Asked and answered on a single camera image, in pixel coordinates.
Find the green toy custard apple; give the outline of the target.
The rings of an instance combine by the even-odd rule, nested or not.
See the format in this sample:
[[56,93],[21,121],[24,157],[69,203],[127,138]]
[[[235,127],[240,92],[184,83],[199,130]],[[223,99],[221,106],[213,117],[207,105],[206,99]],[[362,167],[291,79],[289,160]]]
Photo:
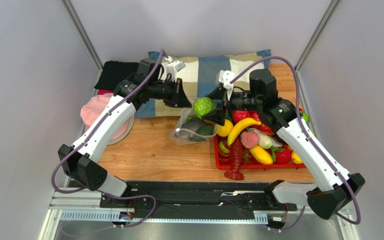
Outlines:
[[198,118],[202,118],[204,115],[211,113],[216,109],[216,105],[209,97],[201,97],[197,99],[193,104],[193,111]]

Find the dark green toy avocado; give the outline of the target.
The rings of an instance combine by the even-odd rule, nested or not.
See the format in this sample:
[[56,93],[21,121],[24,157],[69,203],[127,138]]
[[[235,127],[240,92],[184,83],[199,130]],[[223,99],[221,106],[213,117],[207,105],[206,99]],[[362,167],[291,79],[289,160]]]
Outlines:
[[205,124],[201,126],[196,133],[201,136],[212,136],[214,134],[215,127],[211,124]]

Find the grey toy fish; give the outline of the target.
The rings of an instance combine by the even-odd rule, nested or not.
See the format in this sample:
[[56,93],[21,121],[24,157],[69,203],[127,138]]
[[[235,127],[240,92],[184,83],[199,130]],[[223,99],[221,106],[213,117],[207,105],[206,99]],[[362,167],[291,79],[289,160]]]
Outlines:
[[195,135],[194,133],[205,124],[202,119],[196,116],[188,117],[181,126],[175,130],[174,137],[178,139],[193,137]]

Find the clear zip top bag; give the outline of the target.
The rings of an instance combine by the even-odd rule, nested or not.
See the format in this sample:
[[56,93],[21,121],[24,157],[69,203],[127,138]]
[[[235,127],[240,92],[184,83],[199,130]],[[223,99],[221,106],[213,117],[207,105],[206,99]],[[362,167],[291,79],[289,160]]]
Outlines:
[[199,118],[194,111],[198,97],[189,99],[191,108],[183,108],[174,129],[169,133],[169,138],[177,145],[189,145],[206,142],[217,135],[219,127],[211,122]]

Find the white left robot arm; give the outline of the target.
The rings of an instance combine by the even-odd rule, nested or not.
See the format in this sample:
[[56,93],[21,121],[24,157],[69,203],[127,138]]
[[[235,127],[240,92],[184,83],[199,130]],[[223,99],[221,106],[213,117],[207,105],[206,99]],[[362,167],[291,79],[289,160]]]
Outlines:
[[114,89],[108,104],[91,127],[72,145],[63,144],[59,150],[60,167],[71,179],[90,191],[100,191],[121,197],[128,185],[108,173],[98,162],[121,126],[134,117],[149,100],[162,100],[171,108],[190,108],[191,102],[183,90],[177,73],[185,68],[181,60],[160,61],[145,58],[137,71],[122,80]]

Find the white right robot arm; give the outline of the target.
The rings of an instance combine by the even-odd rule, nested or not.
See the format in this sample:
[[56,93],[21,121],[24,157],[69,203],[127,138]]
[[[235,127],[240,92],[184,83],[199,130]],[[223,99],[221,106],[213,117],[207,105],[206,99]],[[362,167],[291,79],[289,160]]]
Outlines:
[[316,139],[291,101],[278,95],[276,78],[268,69],[256,69],[249,75],[249,90],[234,92],[237,76],[220,71],[216,88],[209,98],[216,108],[203,118],[218,125],[226,122],[226,111],[252,110],[260,121],[288,144],[315,179],[314,184],[277,180],[265,195],[272,204],[297,204],[309,207],[322,219],[338,215],[348,203],[356,203],[356,195],[365,184],[359,173],[350,173],[338,163]]

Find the red toy apple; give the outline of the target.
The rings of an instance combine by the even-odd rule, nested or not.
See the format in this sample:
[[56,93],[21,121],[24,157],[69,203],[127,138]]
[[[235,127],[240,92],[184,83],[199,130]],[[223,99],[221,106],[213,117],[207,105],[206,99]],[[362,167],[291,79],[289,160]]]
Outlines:
[[251,115],[248,111],[245,110],[234,110],[232,112],[232,120],[235,124],[237,124],[239,121],[249,118]]

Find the yellow toy lemon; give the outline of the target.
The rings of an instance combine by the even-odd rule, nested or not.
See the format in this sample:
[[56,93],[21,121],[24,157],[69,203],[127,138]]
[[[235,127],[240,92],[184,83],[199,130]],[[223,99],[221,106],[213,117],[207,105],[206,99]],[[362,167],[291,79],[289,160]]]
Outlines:
[[219,125],[217,135],[220,137],[227,137],[233,130],[233,123],[229,119],[224,120],[224,125]]

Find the yellow toy banana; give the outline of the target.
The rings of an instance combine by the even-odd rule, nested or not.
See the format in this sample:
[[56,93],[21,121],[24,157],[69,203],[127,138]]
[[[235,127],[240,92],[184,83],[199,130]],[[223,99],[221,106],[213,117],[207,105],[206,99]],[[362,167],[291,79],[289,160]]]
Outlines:
[[236,140],[236,138],[240,135],[240,133],[243,130],[245,130],[246,128],[248,128],[252,125],[261,125],[261,123],[262,123],[261,121],[256,120],[256,119],[251,118],[251,117],[247,117],[247,118],[240,120],[238,123],[236,123],[233,126],[232,131],[227,136],[227,140],[226,140],[227,145],[231,146],[234,143],[234,141]]

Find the blue beige checked pillow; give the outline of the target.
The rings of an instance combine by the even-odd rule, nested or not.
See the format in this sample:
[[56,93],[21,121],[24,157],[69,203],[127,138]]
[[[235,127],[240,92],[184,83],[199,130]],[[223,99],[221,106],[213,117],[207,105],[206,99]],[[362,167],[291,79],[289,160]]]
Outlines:
[[[231,71],[239,74],[254,62],[272,55],[270,49],[260,50],[240,55],[219,55],[208,57],[173,57],[183,61],[183,68],[177,77],[182,79],[183,90],[187,98],[201,98],[207,96],[216,88],[216,79],[220,71]],[[178,117],[181,108],[166,106],[162,100],[151,99],[143,104],[135,113],[136,119],[153,117]]]

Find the red toy lobster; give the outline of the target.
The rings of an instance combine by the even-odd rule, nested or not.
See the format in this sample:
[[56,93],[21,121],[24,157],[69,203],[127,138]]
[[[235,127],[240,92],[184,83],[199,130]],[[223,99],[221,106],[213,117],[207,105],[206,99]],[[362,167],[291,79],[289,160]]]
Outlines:
[[237,137],[229,148],[229,160],[231,162],[230,170],[224,173],[224,177],[231,180],[242,181],[244,175],[240,172],[243,160],[243,145]]

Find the pink toy peach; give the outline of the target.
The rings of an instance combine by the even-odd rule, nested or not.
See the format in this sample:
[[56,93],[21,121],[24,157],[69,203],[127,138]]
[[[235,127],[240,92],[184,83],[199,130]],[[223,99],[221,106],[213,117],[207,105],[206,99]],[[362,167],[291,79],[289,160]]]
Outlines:
[[246,149],[252,149],[259,143],[259,135],[255,131],[243,132],[240,135],[242,145]]

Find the red plastic tray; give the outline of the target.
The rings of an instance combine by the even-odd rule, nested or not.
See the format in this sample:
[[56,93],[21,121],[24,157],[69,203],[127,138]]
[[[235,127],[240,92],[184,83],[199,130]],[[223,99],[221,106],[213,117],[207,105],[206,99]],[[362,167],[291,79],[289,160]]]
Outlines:
[[[253,118],[257,121],[260,121],[258,114],[255,111],[248,111],[250,113],[250,118]],[[232,117],[227,117],[233,126],[234,123]],[[243,154],[240,170],[242,169],[298,169],[303,168],[305,165],[298,157],[298,154],[286,143],[278,139],[273,131],[266,125],[252,125],[244,129],[240,134],[239,138],[241,140],[241,134],[243,132],[254,131],[259,136],[258,145],[265,149],[269,154],[271,154],[274,163],[272,165],[263,165],[259,163],[250,153],[249,149],[245,148],[242,144]],[[230,156],[230,146],[227,145],[227,137],[220,137],[217,135],[214,138],[215,146],[215,164],[218,169],[226,169],[227,171],[231,168],[231,161],[229,160]]]

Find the yellow toy corn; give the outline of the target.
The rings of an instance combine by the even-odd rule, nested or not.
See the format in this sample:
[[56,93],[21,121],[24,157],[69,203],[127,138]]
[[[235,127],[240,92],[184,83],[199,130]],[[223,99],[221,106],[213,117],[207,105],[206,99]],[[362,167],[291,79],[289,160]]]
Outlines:
[[272,165],[274,163],[272,155],[259,145],[250,148],[249,152],[262,165]]

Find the black mounting rail base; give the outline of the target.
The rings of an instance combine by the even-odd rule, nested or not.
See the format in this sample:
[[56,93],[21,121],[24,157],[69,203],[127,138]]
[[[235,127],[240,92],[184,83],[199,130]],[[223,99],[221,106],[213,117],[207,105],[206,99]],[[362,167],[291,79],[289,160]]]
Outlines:
[[101,208],[134,211],[141,218],[150,212],[156,199],[152,219],[251,220],[255,211],[284,215],[298,208],[295,204],[267,203],[266,182],[196,182],[196,181],[128,181],[125,197],[118,200],[102,196]]

